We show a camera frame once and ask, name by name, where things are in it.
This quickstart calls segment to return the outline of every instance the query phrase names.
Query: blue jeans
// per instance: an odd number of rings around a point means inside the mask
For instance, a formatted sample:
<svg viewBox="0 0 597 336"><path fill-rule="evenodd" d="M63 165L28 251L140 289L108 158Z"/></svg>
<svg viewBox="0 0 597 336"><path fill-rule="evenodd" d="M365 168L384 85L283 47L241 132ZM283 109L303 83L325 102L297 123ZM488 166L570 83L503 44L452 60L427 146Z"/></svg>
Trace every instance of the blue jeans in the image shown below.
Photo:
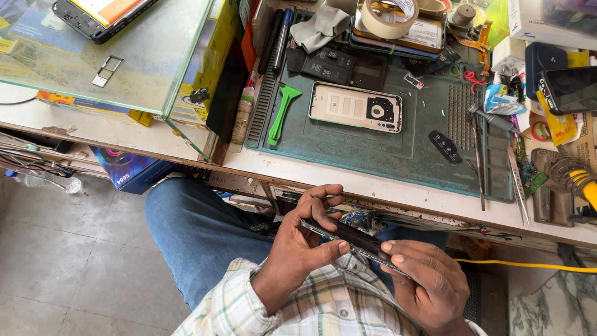
<svg viewBox="0 0 597 336"><path fill-rule="evenodd" d="M153 239L191 310L224 276L230 262L245 258L257 264L269 254L273 240L250 230L270 219L224 202L202 181L170 178L153 188L145 201ZM448 234L389 225L376 237L411 239L445 249ZM372 262L371 270L393 293L389 274Z"/></svg>

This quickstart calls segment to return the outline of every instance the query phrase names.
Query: tape roll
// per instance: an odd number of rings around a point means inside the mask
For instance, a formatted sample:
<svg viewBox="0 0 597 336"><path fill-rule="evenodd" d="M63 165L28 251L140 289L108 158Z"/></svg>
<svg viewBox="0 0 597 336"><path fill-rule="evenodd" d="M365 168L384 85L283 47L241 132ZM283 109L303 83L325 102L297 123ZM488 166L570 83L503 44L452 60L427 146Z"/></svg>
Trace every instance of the tape roll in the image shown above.
<svg viewBox="0 0 597 336"><path fill-rule="evenodd" d="M396 39L406 35L418 17L417 0L390 0L390 2L393 2L402 9L407 16L406 22L398 23L384 21L373 12L371 3L378 1L380 0L365 0L361 9L361 20L365 27L371 33L386 39Z"/></svg>

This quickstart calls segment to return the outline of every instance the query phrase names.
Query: water bottle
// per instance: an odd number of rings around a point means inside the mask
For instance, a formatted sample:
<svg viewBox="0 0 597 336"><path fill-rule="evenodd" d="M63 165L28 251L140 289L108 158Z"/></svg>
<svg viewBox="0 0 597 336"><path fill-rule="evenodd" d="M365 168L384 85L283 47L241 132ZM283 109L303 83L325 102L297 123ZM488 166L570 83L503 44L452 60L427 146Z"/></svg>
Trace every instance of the water bottle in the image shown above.
<svg viewBox="0 0 597 336"><path fill-rule="evenodd" d="M60 191L61 193L66 193L66 194L74 194L74 193L78 192L79 190L81 190L81 187L82 187L81 180L74 176L71 176L70 178L64 178L62 176L56 176L54 174L50 174L47 172L38 172L38 173L40 173L40 175L38 175L39 177L33 176L32 174L25 175L22 173L17 173L13 170L7 170L6 173L4 173L4 175L9 178L13 178L19 184L22 184L26 187L31 187L31 188L51 189L51 190ZM55 182L55 183L63 186L64 188L60 188L56 184L53 184L47 180Z"/></svg>

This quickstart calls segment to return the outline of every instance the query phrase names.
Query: plaid shirt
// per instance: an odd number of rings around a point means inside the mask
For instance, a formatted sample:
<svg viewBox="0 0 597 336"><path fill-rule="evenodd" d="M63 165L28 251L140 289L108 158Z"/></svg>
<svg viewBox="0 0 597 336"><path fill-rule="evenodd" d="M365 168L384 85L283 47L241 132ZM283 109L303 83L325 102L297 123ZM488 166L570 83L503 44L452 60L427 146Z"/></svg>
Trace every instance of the plaid shirt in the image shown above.
<svg viewBox="0 0 597 336"><path fill-rule="evenodd" d="M251 287L260 268L246 259L233 260L173 336L423 334L360 255L346 254L311 272L270 317ZM476 336L487 336L467 323Z"/></svg>

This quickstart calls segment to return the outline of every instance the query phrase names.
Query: green antistatic mat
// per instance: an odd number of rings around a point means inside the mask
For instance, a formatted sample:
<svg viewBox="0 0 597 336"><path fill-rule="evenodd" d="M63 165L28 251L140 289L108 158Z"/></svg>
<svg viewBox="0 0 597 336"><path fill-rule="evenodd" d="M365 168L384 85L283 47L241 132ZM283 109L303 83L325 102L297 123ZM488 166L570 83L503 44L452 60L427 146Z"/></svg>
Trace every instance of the green antistatic mat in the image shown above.
<svg viewBox="0 0 597 336"><path fill-rule="evenodd" d="M277 78L268 70L245 146L478 197L478 178L466 161L468 158L476 165L473 131L466 121L466 110L474 102L481 103L484 87L476 88L478 91L473 95L467 81L425 76L421 79L425 87L418 90L404 80L406 73L394 65L389 65L386 71L383 91L400 95L403 104L402 131L391 134L310 119L307 112L315 80L288 72L286 68ZM282 100L277 80L303 94L290 103L278 144L271 146L266 137ZM484 120L479 119L479 123L486 134L485 197L511 203L513 191L506 154L510 140L501 130L487 129ZM440 131L458 146L462 163L456 167L449 164L427 138L432 130Z"/></svg>

